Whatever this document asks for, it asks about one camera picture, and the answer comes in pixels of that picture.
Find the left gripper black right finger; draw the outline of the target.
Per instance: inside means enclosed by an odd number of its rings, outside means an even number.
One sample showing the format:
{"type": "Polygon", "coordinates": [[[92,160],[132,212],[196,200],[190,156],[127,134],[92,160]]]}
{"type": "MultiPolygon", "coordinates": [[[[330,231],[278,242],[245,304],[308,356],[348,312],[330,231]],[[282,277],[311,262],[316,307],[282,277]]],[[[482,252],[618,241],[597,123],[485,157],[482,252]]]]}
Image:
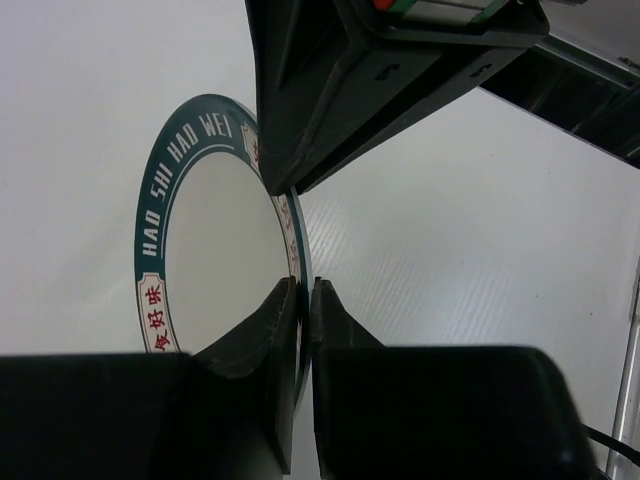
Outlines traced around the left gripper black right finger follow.
{"type": "Polygon", "coordinates": [[[311,301],[314,433],[323,479],[373,479],[387,469],[384,411],[388,350],[318,278],[311,301]]]}

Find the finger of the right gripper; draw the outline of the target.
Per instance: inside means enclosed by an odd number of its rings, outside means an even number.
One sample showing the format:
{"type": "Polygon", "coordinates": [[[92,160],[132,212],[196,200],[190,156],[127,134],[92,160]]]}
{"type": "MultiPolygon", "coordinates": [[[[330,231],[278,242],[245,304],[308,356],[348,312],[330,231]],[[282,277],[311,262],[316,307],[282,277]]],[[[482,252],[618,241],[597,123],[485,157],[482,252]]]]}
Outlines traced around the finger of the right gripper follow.
{"type": "Polygon", "coordinates": [[[267,191],[304,193],[370,149],[367,1],[248,1],[267,191]]]}
{"type": "Polygon", "coordinates": [[[497,45],[391,42],[358,56],[309,129],[296,167],[304,193],[374,147],[491,78],[532,44],[508,34],[497,45]]]}

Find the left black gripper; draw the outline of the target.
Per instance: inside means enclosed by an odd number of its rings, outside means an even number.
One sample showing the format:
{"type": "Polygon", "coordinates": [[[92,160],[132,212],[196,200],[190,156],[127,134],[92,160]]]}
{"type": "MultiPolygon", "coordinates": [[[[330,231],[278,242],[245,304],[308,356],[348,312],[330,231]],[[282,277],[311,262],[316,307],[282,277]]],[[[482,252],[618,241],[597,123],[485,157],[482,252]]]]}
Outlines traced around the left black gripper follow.
{"type": "Polygon", "coordinates": [[[374,38],[391,42],[528,49],[549,22],[538,1],[351,1],[374,38]]]}

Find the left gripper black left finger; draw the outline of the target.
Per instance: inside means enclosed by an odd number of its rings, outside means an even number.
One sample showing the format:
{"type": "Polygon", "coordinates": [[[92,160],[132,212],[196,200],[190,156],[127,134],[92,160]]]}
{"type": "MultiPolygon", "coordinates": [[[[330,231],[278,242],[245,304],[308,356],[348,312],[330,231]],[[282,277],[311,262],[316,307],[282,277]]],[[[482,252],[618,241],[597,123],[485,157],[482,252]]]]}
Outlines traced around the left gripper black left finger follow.
{"type": "Polygon", "coordinates": [[[208,374],[201,425],[217,475],[290,473],[297,300],[295,277],[278,280],[254,313],[194,357],[208,374]]]}

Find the green rimmed white plate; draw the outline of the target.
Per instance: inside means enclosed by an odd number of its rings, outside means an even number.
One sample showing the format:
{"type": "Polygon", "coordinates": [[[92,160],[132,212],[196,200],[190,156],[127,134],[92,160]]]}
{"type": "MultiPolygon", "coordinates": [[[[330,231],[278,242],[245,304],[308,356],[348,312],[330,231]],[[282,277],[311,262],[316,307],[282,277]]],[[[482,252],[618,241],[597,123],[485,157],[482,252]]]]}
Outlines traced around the green rimmed white plate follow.
{"type": "Polygon", "coordinates": [[[240,102],[199,95],[167,119],[141,181],[133,258],[150,353],[204,351],[283,278],[294,277],[309,296],[312,267],[298,196],[267,192],[258,122],[240,102]]]}

